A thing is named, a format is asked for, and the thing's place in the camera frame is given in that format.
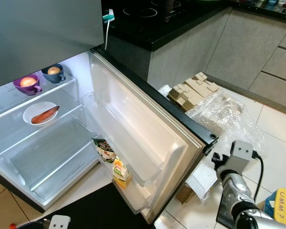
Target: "cooktop burner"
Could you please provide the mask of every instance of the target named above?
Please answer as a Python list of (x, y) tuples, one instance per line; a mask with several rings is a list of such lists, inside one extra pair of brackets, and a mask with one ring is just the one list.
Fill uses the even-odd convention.
[[(158, 6), (159, 5), (158, 1), (159, 0), (152, 0), (152, 4), (155, 5), (155, 6)], [(173, 2), (173, 5), (172, 5), (173, 8), (179, 7), (179, 6), (181, 6), (180, 2), (178, 2), (178, 1), (174, 1)]]
[(124, 8), (123, 9), (124, 14), (128, 15), (128, 16), (135, 16), (138, 18), (151, 18), (154, 17), (158, 14), (158, 12), (153, 9), (153, 8), (146, 8), (143, 10), (136, 10), (133, 8)]

